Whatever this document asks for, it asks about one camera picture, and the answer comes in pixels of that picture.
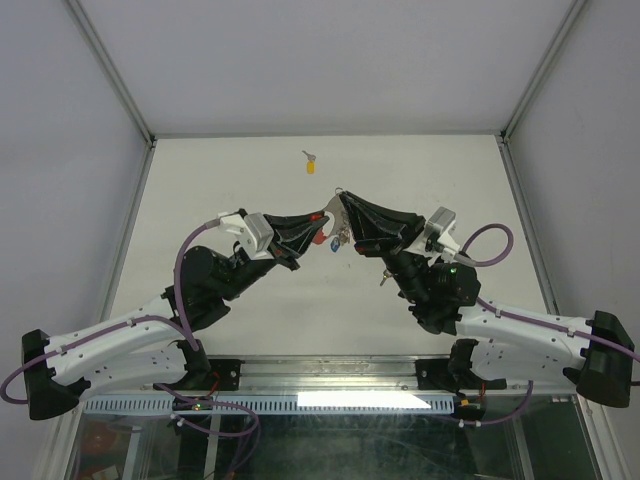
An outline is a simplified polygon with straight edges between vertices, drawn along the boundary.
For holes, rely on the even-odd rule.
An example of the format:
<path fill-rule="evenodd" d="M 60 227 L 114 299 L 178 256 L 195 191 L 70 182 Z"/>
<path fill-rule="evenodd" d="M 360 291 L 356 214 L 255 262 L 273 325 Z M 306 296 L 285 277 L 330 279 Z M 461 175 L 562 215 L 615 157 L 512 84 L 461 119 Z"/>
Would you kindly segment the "red grey keyring holder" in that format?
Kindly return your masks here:
<path fill-rule="evenodd" d="M 342 193 L 344 193 L 343 189 L 340 187 L 336 188 L 334 196 L 325 206 L 324 213 L 330 218 L 330 220 L 323 227 L 322 236 L 314 241 L 314 245 L 328 243 L 330 247 L 331 240 L 334 237 L 338 237 L 341 248 L 351 241 L 349 219 L 340 197 Z"/>

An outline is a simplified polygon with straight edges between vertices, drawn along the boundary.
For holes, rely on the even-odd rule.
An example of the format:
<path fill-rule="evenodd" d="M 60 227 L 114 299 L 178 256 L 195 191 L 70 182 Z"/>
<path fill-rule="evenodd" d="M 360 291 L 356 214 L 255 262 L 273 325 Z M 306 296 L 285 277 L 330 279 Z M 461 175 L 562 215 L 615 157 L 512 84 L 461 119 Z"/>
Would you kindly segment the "blue tag key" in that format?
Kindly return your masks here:
<path fill-rule="evenodd" d="M 340 248 L 340 240 L 338 237 L 334 237 L 330 242 L 330 249 L 332 252 L 336 253 Z"/>

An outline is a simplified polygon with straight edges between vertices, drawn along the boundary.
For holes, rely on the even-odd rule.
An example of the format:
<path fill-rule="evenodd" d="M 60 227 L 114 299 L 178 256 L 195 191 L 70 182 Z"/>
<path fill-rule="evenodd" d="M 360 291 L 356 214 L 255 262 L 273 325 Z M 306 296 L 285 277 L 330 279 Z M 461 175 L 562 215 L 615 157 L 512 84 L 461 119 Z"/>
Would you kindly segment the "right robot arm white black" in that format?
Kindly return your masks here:
<path fill-rule="evenodd" d="M 607 407 L 629 406 L 639 355 L 615 315 L 539 314 L 482 297 L 477 271 L 510 253 L 511 232 L 500 255 L 477 261 L 453 239 L 456 215 L 447 208 L 424 218 L 348 191 L 337 198 L 356 252 L 383 261 L 384 279 L 396 283 L 421 328 L 455 337 L 447 363 L 451 390 L 524 381 L 574 387 Z"/>

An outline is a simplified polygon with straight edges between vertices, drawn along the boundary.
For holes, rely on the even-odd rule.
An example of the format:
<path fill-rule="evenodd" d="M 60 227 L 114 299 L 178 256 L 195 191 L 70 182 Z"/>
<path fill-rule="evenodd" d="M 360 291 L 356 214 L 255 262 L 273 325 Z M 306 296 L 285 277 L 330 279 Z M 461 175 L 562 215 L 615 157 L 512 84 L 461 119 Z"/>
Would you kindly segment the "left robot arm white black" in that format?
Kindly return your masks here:
<path fill-rule="evenodd" d="M 69 334 L 25 334 L 22 375 L 30 419 L 52 419 L 95 395 L 142 384 L 201 387 L 210 366 L 196 333 L 226 316 L 230 302 L 274 267 L 297 270 L 328 221 L 324 211 L 223 213 L 187 236 L 172 285 L 147 304 Z"/>

